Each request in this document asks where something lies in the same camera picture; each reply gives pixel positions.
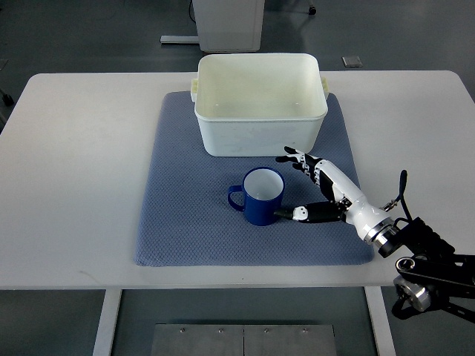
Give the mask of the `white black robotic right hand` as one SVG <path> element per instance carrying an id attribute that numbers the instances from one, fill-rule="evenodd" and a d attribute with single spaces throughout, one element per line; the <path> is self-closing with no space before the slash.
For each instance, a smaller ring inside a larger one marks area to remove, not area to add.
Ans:
<path id="1" fill-rule="evenodd" d="M 279 208 L 275 215 L 300 223 L 344 221 L 357 235 L 380 250 L 392 248 L 390 238 L 396 234 L 393 220 L 383 209 L 371 205 L 358 186 L 331 161 L 306 154 L 291 147 L 276 162 L 291 162 L 292 167 L 308 176 L 327 199 L 291 209 Z"/>

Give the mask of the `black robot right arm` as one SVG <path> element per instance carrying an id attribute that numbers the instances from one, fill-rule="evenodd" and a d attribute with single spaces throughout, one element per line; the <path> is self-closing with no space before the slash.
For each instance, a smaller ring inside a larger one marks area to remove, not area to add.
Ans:
<path id="1" fill-rule="evenodd" d="M 412 217 L 404 198 L 407 172 L 399 178 L 399 194 L 392 206 L 400 203 L 405 213 L 389 223 L 389 236 L 379 247 L 383 257 L 389 257 L 402 246 L 412 255 L 401 257 L 395 267 L 399 275 L 393 284 L 398 295 L 392 314 L 406 320 L 425 312 L 442 310 L 474 322 L 474 312 L 451 302 L 452 297 L 474 298 L 474 256 L 457 254 L 421 218 Z"/>

